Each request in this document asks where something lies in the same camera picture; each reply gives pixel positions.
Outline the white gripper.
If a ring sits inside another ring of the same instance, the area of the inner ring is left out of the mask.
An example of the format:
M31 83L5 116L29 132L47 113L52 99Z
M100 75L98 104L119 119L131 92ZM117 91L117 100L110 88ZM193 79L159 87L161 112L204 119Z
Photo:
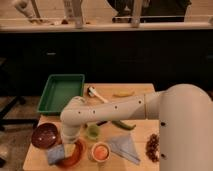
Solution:
M61 139L65 144L74 144L80 136L80 125L61 124Z

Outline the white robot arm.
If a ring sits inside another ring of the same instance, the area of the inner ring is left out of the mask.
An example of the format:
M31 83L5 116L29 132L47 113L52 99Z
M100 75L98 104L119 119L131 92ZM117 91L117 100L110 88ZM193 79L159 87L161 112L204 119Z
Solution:
M140 119L159 121L160 171L213 171L213 100L191 84L91 106L74 97L60 115L62 141L76 142L87 122Z

